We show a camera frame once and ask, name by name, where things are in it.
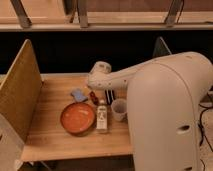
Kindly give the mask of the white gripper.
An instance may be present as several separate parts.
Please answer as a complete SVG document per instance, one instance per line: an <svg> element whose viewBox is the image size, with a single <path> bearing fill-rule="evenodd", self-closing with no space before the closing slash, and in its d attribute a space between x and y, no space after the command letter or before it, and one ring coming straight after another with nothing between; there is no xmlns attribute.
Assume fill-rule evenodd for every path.
<svg viewBox="0 0 213 171"><path fill-rule="evenodd" d="M112 70L112 67L109 63L104 62L104 61L97 61L94 66L92 67L90 73L91 74L109 74ZM112 100L115 100L115 92L114 90L111 90L111 97ZM110 95L109 95L109 91L105 90L105 96L107 99L107 102L110 102Z"/></svg>

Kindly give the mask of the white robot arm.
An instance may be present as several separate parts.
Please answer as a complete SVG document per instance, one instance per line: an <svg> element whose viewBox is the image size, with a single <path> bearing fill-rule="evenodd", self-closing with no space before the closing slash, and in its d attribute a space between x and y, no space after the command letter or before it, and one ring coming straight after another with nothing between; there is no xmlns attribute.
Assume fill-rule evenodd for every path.
<svg viewBox="0 0 213 171"><path fill-rule="evenodd" d="M99 61L87 85L127 90L135 171L201 171L199 103L213 87L208 58L184 52L117 72Z"/></svg>

